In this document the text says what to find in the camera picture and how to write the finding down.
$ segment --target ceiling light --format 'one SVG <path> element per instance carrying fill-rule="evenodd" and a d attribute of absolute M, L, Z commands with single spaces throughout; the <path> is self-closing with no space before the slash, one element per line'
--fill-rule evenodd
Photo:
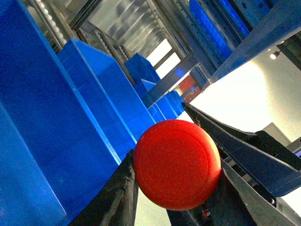
<path fill-rule="evenodd" d="M 280 55 L 280 52 L 281 52 L 281 51 L 279 51 L 279 52 L 278 52 L 278 51 L 275 51 L 273 54 L 271 54 L 271 55 L 270 55 L 271 59 L 272 59 L 272 60 L 275 60 L 275 59 L 277 58 L 277 56 Z"/>

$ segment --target red object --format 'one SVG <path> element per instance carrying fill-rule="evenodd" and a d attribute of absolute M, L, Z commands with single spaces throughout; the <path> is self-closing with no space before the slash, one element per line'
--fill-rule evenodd
<path fill-rule="evenodd" d="M 133 165 L 142 192 L 169 210 L 202 204 L 216 188 L 221 172 L 211 137 L 199 126 L 181 120 L 150 127 L 137 143 Z"/>
<path fill-rule="evenodd" d="M 185 97 L 183 99 L 184 102 L 190 103 L 191 101 L 193 101 L 200 93 L 201 93 L 201 89 L 199 87 L 196 87 L 191 93 L 189 93 L 187 95 L 187 97 Z"/>
<path fill-rule="evenodd" d="M 193 78 L 190 75 L 188 75 L 183 81 L 180 82 L 180 84 L 175 88 L 175 90 L 180 94 L 180 96 L 182 96 L 182 94 L 184 94 L 195 84 L 196 82 L 193 80 Z"/>

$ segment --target blue crate stack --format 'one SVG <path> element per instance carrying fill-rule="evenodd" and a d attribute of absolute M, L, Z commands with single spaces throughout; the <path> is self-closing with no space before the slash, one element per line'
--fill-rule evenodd
<path fill-rule="evenodd" d="M 201 28 L 204 30 L 208 39 L 212 41 L 222 58 L 225 60 L 231 55 L 231 50 L 226 41 L 211 22 L 208 15 L 203 11 L 197 0 L 189 1 L 189 9 Z"/>
<path fill-rule="evenodd" d="M 140 98 L 144 97 L 160 81 L 160 77 L 154 67 L 138 53 L 129 59 L 125 63 L 125 66 L 136 82 L 134 89 Z M 182 99 L 180 95 L 176 91 L 171 91 L 160 99 L 154 107 L 150 108 L 149 111 L 154 112 L 155 109 L 159 109 L 159 112 L 157 111 L 155 114 L 151 113 L 158 121 L 162 119 L 161 114 L 163 114 L 165 119 L 176 119 L 184 112 L 181 103 Z"/>
<path fill-rule="evenodd" d="M 138 78 L 136 92 L 112 57 L 81 41 L 56 55 L 21 0 L 0 1 L 0 29 L 0 225 L 68 225 L 143 132 L 171 118 L 140 98 L 158 75 L 139 56 L 154 82 Z"/>

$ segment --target blue plastic crate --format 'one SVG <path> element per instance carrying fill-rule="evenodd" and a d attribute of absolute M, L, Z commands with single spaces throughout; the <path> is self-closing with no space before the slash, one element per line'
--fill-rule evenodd
<path fill-rule="evenodd" d="M 139 83 L 134 85 L 134 89 L 136 90 L 140 98 L 144 97 L 144 95 L 148 92 L 143 81 L 144 80 L 141 79 Z M 166 120 L 157 104 L 154 104 L 154 106 L 149 109 L 149 113 L 156 123 Z"/>
<path fill-rule="evenodd" d="M 57 56 L 118 156 L 125 156 L 135 148 L 137 141 L 92 69 L 76 49 L 76 39 L 71 39 Z"/>
<path fill-rule="evenodd" d="M 120 159 L 21 0 L 0 1 L 0 29 L 0 101 L 71 220 Z"/>
<path fill-rule="evenodd" d="M 68 49 L 72 58 L 84 59 L 82 67 L 91 68 L 136 140 L 155 124 L 114 58 L 76 39 L 69 42 Z M 69 70 L 72 64 L 64 62 L 64 66 Z"/>
<path fill-rule="evenodd" d="M 165 96 L 168 99 L 174 111 L 177 113 L 178 116 L 180 116 L 184 112 L 184 108 L 182 107 L 183 101 L 180 95 L 177 93 L 177 91 L 173 90 L 167 93 Z"/>
<path fill-rule="evenodd" d="M 222 58 L 227 59 L 231 55 L 230 48 L 197 0 L 190 0 L 189 9 Z"/>
<path fill-rule="evenodd" d="M 231 6 L 228 0 L 220 0 L 221 4 L 227 11 L 227 13 L 230 15 L 230 17 L 233 19 L 233 22 L 235 25 L 241 30 L 243 35 L 246 37 L 249 35 L 249 30 L 247 29 L 246 25 L 242 21 L 242 19 L 239 17 L 235 9 Z"/>
<path fill-rule="evenodd" d="M 160 81 L 160 77 L 154 67 L 139 53 L 136 53 L 131 59 L 126 61 L 125 66 L 135 83 L 140 83 L 141 79 L 154 83 Z"/>
<path fill-rule="evenodd" d="M 0 225 L 53 226 L 65 211 L 0 103 Z"/>
<path fill-rule="evenodd" d="M 142 80 L 143 84 L 145 85 L 147 91 L 151 90 L 156 84 L 154 82 Z M 166 119 L 177 119 L 178 115 L 169 103 L 166 96 L 162 97 L 156 105 L 160 109 L 160 111 L 163 113 L 164 117 Z"/>

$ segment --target metal beam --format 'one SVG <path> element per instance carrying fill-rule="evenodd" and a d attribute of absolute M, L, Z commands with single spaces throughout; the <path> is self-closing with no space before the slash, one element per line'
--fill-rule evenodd
<path fill-rule="evenodd" d="M 145 44 L 141 45 L 140 48 L 136 48 L 134 52 L 139 52 L 145 58 L 164 40 L 164 35 L 158 31 L 154 36 L 150 35 L 150 38 L 147 38 Z"/>
<path fill-rule="evenodd" d="M 146 2 L 149 5 L 150 10 L 152 11 L 157 23 L 159 24 L 159 27 L 161 28 L 161 31 L 164 33 L 167 41 L 172 46 L 174 51 L 177 53 L 179 58 L 181 60 L 184 59 L 186 54 L 188 53 L 188 51 L 179 47 L 179 45 L 177 44 L 175 37 L 174 37 L 175 34 L 173 34 L 173 32 L 170 29 L 168 29 L 168 24 L 164 23 L 163 15 L 159 13 L 154 2 L 152 2 L 152 0 L 146 0 Z"/>
<path fill-rule="evenodd" d="M 159 62 L 156 63 L 156 65 L 154 66 L 155 70 L 157 70 L 173 53 L 174 53 L 173 49 L 171 49 L 168 53 L 166 53 L 166 55 L 161 60 L 159 60 Z"/>
<path fill-rule="evenodd" d="M 296 46 L 294 48 L 299 49 L 301 46 L 300 39 L 296 38 L 296 36 L 293 36 L 289 38 L 285 43 L 277 45 L 278 49 L 287 57 L 289 60 L 301 70 L 301 60 L 300 60 L 300 51 L 298 51 L 298 54 L 294 51 L 294 49 L 291 49 L 292 46 Z"/>
<path fill-rule="evenodd" d="M 64 44 L 67 43 L 67 40 L 64 38 L 63 34 L 61 33 L 61 30 L 57 27 L 56 22 L 53 20 L 54 14 L 49 14 L 49 8 L 45 6 L 44 3 L 37 0 L 29 0 L 32 7 L 36 10 L 37 14 L 41 18 L 41 20 L 45 23 L 47 27 L 47 31 L 49 31 L 49 36 L 55 43 L 55 45 L 58 47 L 59 50 L 62 50 L 64 47 Z"/>
<path fill-rule="evenodd" d="M 53 20 L 56 22 L 56 26 L 60 29 L 63 37 L 68 41 L 71 37 L 77 37 L 77 34 L 71 29 L 67 23 L 65 17 L 62 15 L 60 8 L 55 5 L 51 0 L 44 1 L 49 14 L 52 16 Z"/>
<path fill-rule="evenodd" d="M 251 24 L 249 23 L 249 21 L 247 20 L 247 18 L 245 17 L 245 15 L 240 11 L 239 7 L 235 4 L 234 0 L 228 0 L 228 2 L 233 7 L 233 9 L 238 14 L 238 16 L 241 18 L 241 20 L 243 21 L 243 23 L 246 25 L 247 29 L 249 31 L 253 30 L 253 27 L 251 26 Z"/>
<path fill-rule="evenodd" d="M 123 45 L 120 45 L 120 47 L 122 48 L 123 52 L 126 54 L 128 59 L 134 56 L 134 54 L 130 52 L 127 48 L 125 48 Z"/>
<path fill-rule="evenodd" d="M 198 64 L 198 59 L 189 53 L 173 70 L 160 80 L 143 98 L 142 101 L 149 109 L 166 93 L 175 87 Z"/>
<path fill-rule="evenodd" d="M 216 71 L 216 66 L 203 49 L 200 40 L 195 36 L 195 31 L 192 30 L 193 25 L 188 24 L 187 19 L 183 18 L 174 1 L 152 1 L 155 3 L 160 14 L 166 18 L 167 23 L 170 24 L 174 33 L 179 37 L 180 44 L 184 46 L 184 48 L 194 52 L 202 65 L 202 72 L 207 78 L 210 78 Z"/>
<path fill-rule="evenodd" d="M 77 31 L 93 13 L 101 1 L 102 0 L 88 0 L 83 8 L 79 10 L 78 14 L 75 15 L 75 17 L 69 23 L 70 27 Z"/>
<path fill-rule="evenodd" d="M 214 45 L 207 31 L 200 25 L 198 20 L 190 11 L 189 4 L 185 0 L 170 0 L 176 7 L 175 11 L 179 13 L 179 17 L 186 23 L 186 26 L 191 30 L 192 35 L 198 40 L 202 49 L 206 52 L 207 57 L 212 61 L 216 68 L 218 68 L 224 57 L 221 56 L 220 50 Z"/>
<path fill-rule="evenodd" d="M 112 57 L 111 52 L 109 51 L 109 48 L 107 47 L 107 45 L 104 43 L 103 39 L 101 38 L 99 32 L 97 30 L 95 30 L 92 34 L 92 36 L 95 38 L 99 50 L 105 52 L 106 54 L 110 55 Z"/>
<path fill-rule="evenodd" d="M 233 18 L 227 12 L 227 10 L 225 9 L 225 7 L 221 4 L 221 1 L 220 0 L 212 0 L 212 4 L 219 11 L 219 13 L 222 15 L 222 17 L 224 18 L 224 20 L 227 21 L 228 26 L 231 27 L 232 31 L 239 38 L 239 42 L 241 42 L 242 40 L 244 40 L 245 37 L 246 37 L 246 34 L 240 30 L 240 28 L 234 22 Z"/>
<path fill-rule="evenodd" d="M 103 33 L 100 30 L 96 31 L 99 36 L 101 37 L 102 41 L 105 43 L 106 47 L 108 48 L 108 51 L 112 54 L 112 57 L 115 58 L 121 69 L 123 70 L 124 74 L 126 75 L 127 79 L 130 81 L 132 85 L 135 84 L 133 78 L 131 77 L 130 73 L 128 72 L 127 68 L 124 66 L 123 59 L 119 56 L 117 53 L 117 50 L 111 45 L 109 38 L 105 33 Z"/>
<path fill-rule="evenodd" d="M 287 146 L 287 149 L 289 149 L 291 152 L 293 152 L 298 157 L 301 156 L 301 137 L 296 139 L 294 142 L 289 144 Z"/>
<path fill-rule="evenodd" d="M 279 0 L 212 76 L 213 82 L 301 31 L 301 1 Z"/>
<path fill-rule="evenodd" d="M 245 16 L 250 25 L 255 28 L 257 24 L 265 17 L 270 8 L 262 0 L 232 0 L 239 11 Z"/>
<path fill-rule="evenodd" d="M 76 32 L 76 34 L 77 34 L 77 36 L 79 37 L 79 39 L 80 39 L 81 41 L 83 41 L 83 42 L 85 42 L 85 43 L 91 45 L 91 44 L 89 43 L 89 41 L 87 40 L 87 37 L 86 37 L 86 35 L 85 35 L 85 33 L 83 32 L 82 29 L 79 28 L 78 31 Z"/>
<path fill-rule="evenodd" d="M 231 51 L 235 50 L 240 44 L 239 37 L 236 36 L 235 32 L 232 32 L 230 26 L 228 26 L 227 22 L 220 15 L 218 9 L 214 7 L 214 4 L 211 1 L 200 0 L 199 3 L 202 3 L 201 6 L 203 11 L 208 15 L 221 36 L 226 40 Z"/>

